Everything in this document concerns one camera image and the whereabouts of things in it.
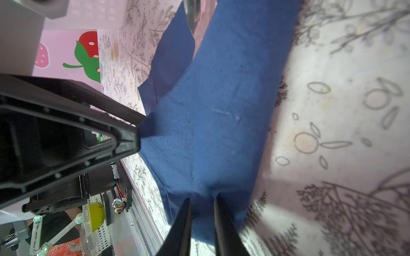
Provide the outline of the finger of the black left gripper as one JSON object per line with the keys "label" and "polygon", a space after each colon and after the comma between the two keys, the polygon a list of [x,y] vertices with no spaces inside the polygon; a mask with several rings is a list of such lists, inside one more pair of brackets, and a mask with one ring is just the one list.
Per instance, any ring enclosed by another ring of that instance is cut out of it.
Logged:
{"label": "finger of the black left gripper", "polygon": [[144,115],[88,85],[1,75],[1,207],[140,151]]}

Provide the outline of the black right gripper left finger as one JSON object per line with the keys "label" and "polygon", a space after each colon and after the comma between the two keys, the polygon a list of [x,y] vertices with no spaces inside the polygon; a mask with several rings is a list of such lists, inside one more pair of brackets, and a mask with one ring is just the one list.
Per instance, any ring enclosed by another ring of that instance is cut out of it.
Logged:
{"label": "black right gripper left finger", "polygon": [[186,198],[156,256],[189,256],[191,252],[192,210]]}

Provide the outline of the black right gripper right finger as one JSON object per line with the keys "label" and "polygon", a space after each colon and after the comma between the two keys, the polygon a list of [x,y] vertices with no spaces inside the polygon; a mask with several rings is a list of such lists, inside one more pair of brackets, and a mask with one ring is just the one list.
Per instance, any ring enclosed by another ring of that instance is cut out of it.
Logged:
{"label": "black right gripper right finger", "polygon": [[217,256],[250,256],[233,225],[220,195],[214,200],[215,251]]}

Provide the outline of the dark blue paper napkin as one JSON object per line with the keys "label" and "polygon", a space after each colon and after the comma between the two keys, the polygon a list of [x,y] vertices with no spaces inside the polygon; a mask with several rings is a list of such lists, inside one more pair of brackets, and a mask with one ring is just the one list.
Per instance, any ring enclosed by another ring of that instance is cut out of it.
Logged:
{"label": "dark blue paper napkin", "polygon": [[240,229],[252,199],[300,1],[220,1],[193,62],[141,124],[140,156],[172,224],[214,245],[214,200]]}

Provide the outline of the silver spoon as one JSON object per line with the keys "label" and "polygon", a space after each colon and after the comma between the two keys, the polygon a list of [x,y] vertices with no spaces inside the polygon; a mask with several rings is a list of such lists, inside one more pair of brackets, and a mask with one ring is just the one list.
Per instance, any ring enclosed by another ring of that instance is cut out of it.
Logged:
{"label": "silver spoon", "polygon": [[206,1],[203,0],[183,0],[185,15],[187,18],[188,26],[192,33],[198,26],[201,19],[202,11],[205,10]]}

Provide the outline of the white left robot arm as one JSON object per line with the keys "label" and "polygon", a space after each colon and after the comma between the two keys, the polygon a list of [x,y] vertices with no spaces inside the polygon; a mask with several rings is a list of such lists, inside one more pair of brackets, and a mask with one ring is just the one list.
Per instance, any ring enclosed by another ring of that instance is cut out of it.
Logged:
{"label": "white left robot arm", "polygon": [[43,24],[68,2],[1,2],[1,207],[137,153],[144,115],[88,85],[34,77]]}

